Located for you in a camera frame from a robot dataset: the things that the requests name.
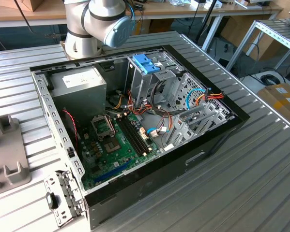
green circuit board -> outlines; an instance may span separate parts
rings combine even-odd
[[[130,114],[128,120],[133,124],[136,131],[141,127],[134,114]],[[88,132],[89,138],[81,141],[82,154],[80,155],[82,155],[82,164],[85,168],[85,175],[82,177],[82,182],[85,190],[91,189],[128,169],[151,160],[160,153],[158,146],[149,138],[145,141],[145,144],[152,150],[146,156],[137,154],[116,120],[112,119],[111,123],[116,132],[113,138],[104,138],[103,141],[98,141],[95,131],[92,128]],[[103,123],[101,123],[101,130],[106,130]],[[114,139],[118,141],[118,144],[115,145],[120,148],[112,152],[107,152],[105,147],[106,142]],[[98,179],[105,174],[109,174],[110,176],[103,180]]]

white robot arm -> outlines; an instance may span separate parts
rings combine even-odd
[[[65,0],[67,37],[65,51],[73,58],[98,54],[97,39],[110,47],[121,46],[132,31],[123,0]]]

circuit chip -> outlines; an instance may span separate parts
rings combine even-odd
[[[98,172],[99,170],[101,170],[101,169],[100,169],[100,167],[99,167],[98,165],[94,166],[94,167],[91,169],[91,171],[92,171],[93,173]]]
[[[104,147],[108,153],[119,150],[121,148],[116,137],[108,138],[103,141]]]

cardboard box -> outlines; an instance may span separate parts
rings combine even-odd
[[[290,122],[290,85],[266,86],[258,92],[258,96]]]
[[[17,0],[22,11],[35,11],[44,0]],[[14,0],[0,0],[0,6],[18,9]]]

metal shelf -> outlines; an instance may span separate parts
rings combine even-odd
[[[170,44],[249,115],[212,157],[96,232],[290,231],[290,124],[188,38],[131,36],[107,54]],[[67,60],[59,45],[0,52],[0,115],[19,118],[32,180],[0,194],[0,231],[57,231],[42,180],[64,170],[32,83],[31,66]],[[64,232],[88,231],[80,217]]]
[[[254,40],[254,44],[257,44],[261,38],[261,36],[265,33],[271,36],[273,39],[280,42],[282,45],[290,49],[290,23],[288,20],[260,20],[254,21],[251,25],[249,31],[243,38],[242,42],[238,46],[237,50],[235,51],[233,57],[231,58],[230,62],[228,63],[226,69],[230,70],[233,65],[235,64],[236,60],[239,58],[242,49],[245,47],[246,43],[249,41],[251,36],[253,35],[255,29],[259,29],[261,32]],[[255,48],[254,45],[251,45],[246,55],[250,55],[252,50]],[[276,65],[276,69],[282,64],[282,62],[288,57],[290,51],[279,61]]]

